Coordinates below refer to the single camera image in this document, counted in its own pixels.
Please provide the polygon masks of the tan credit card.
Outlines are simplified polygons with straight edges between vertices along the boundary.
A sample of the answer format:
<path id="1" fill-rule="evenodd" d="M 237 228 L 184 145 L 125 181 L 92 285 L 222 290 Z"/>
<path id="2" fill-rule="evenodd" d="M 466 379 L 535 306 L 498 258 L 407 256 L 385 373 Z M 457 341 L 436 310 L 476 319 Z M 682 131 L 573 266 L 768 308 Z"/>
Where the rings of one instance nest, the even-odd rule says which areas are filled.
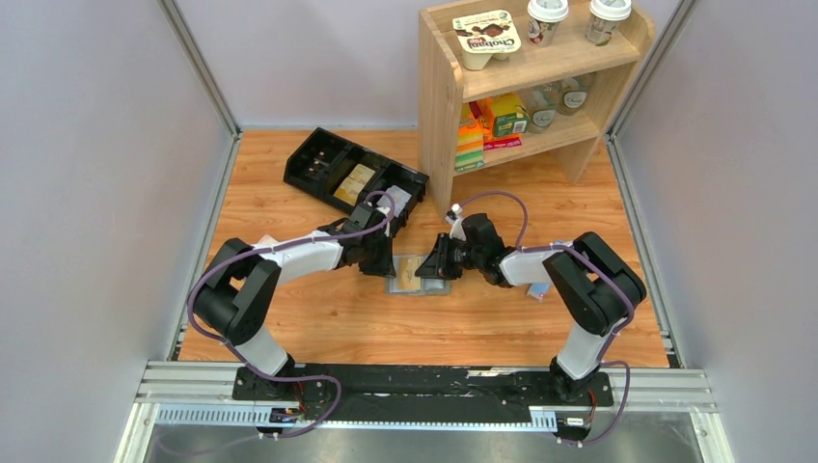
<path id="1" fill-rule="evenodd" d="M 423 263 L 421 256 L 403 256 L 397 259 L 394 291 L 417 292 L 423 288 L 423 280 L 416 271 Z"/>

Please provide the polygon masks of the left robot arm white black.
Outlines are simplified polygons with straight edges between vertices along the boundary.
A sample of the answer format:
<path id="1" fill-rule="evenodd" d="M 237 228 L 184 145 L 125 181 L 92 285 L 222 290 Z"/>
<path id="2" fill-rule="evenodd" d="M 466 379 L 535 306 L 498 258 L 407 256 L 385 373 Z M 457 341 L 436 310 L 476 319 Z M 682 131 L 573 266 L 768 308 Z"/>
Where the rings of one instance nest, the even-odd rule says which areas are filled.
<path id="1" fill-rule="evenodd" d="M 226 241 L 188 295 L 192 327 L 223 343 L 256 375 L 278 376 L 292 360 L 265 326 L 277 287 L 353 265 L 369 275 L 394 275 L 393 216 L 389 205 L 364 202 L 350 217 L 303 237 L 272 245 Z"/>

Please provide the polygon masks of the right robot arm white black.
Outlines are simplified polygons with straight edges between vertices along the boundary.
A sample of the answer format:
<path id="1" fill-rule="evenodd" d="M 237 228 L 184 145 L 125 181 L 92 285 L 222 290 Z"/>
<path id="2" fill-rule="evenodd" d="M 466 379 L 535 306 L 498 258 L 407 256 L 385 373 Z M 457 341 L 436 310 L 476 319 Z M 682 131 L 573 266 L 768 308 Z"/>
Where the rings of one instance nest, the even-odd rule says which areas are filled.
<path id="1" fill-rule="evenodd" d="M 568 243 L 514 248 L 484 213 L 459 218 L 418 267 L 419 278 L 453 281 L 476 270 L 492 286 L 548 284 L 573 319 L 552 371 L 568 382 L 587 379 L 603 363 L 614 337 L 633 320 L 647 288 L 597 233 Z"/>

